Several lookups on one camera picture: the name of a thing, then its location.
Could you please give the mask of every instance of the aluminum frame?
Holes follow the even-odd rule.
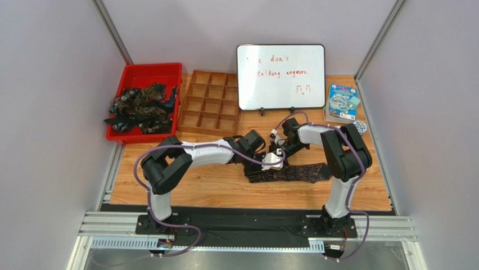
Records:
[[[354,75],[354,79],[356,80],[356,84],[358,81],[361,81],[362,77],[364,76],[364,73],[366,72],[367,68],[369,67],[369,64],[373,60],[374,55],[378,51],[379,47],[381,46],[382,42],[385,40],[387,34],[391,30],[394,22],[396,21],[397,17],[403,10],[404,5],[406,4],[408,0],[396,0],[394,3],[391,11],[386,17],[385,22],[383,23],[381,29],[379,30],[379,33],[377,34],[376,38],[374,39],[373,44],[371,45],[371,48],[369,49],[368,53],[366,54],[366,57],[364,58],[363,62],[358,68],[358,71]]]
[[[111,194],[113,193],[113,186],[115,185],[116,177],[118,176],[118,170],[120,168],[123,153],[125,151],[125,145],[115,144],[113,153],[110,157],[110,163],[108,165],[105,179],[103,180],[103,187],[100,193],[100,198],[96,203],[95,209],[100,210],[102,204],[109,204]]]
[[[85,214],[80,232],[67,269],[83,269],[90,249],[157,249],[154,244],[159,238],[167,235],[136,235],[134,233],[139,215],[144,213],[97,212]],[[366,217],[352,216],[356,221],[358,238],[348,241],[359,242],[364,236]],[[233,252],[280,252],[280,253],[321,253],[324,251],[324,240],[334,241],[338,238],[308,238],[310,247],[301,248],[258,248],[258,247],[195,247],[192,251],[233,251]],[[396,216],[371,216],[368,238],[366,241],[398,241],[403,243],[405,255],[410,269],[426,269],[426,264],[419,248],[411,219]],[[184,246],[176,246],[172,250],[180,250]]]
[[[97,9],[98,14],[100,15],[100,18],[102,19],[103,24],[108,30],[108,33],[110,34],[111,39],[115,43],[115,46],[118,49],[118,52],[120,53],[121,58],[123,59],[126,65],[132,65],[133,64],[132,58],[130,57],[130,54],[128,54],[125,44],[121,40],[120,34],[116,30],[115,24],[113,23],[113,20],[111,20],[110,14],[108,13],[108,10],[106,9],[106,6],[103,3],[103,0],[92,0],[92,3]]]

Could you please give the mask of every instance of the gray wall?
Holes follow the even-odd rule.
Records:
[[[135,64],[236,71],[244,43],[322,43],[328,74],[353,74],[394,0],[104,0]]]
[[[479,3],[409,1],[361,87],[429,269],[477,269]]]
[[[0,37],[0,268],[65,269],[124,64],[88,0],[2,1]]]

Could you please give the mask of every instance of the box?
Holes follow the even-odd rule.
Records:
[[[166,84],[165,99],[170,98],[173,88],[177,86],[177,98],[175,100],[175,109],[173,112],[173,125],[171,133],[165,134],[143,134],[140,127],[134,127],[128,132],[117,132],[108,126],[106,138],[120,144],[127,143],[146,143],[161,142],[166,137],[174,135],[177,130],[178,106],[180,102],[180,88],[182,82],[182,64],[147,64],[147,65],[128,65],[123,70],[120,85],[116,95],[119,96],[124,88],[138,87],[144,88],[152,83]]]
[[[324,121],[352,123],[357,120],[357,107],[361,100],[355,88],[332,83],[326,106],[323,108]]]
[[[239,117],[236,74],[195,70],[181,108],[179,130],[230,137],[236,135]]]

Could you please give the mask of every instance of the red plastic tray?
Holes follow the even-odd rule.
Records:
[[[164,134],[143,134],[139,127],[134,127],[128,132],[117,132],[108,126],[106,138],[120,144],[161,142],[166,137],[174,135],[177,131],[178,106],[180,104],[182,65],[180,63],[128,65],[123,70],[120,85],[116,95],[119,96],[124,88],[144,88],[152,83],[166,84],[165,100],[171,96],[173,87],[178,86],[175,111],[173,113],[173,126],[171,133]]]

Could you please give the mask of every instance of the sticker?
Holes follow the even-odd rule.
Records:
[[[344,112],[340,112],[340,118],[348,119],[348,120],[356,120],[356,117],[351,114],[345,114]]]

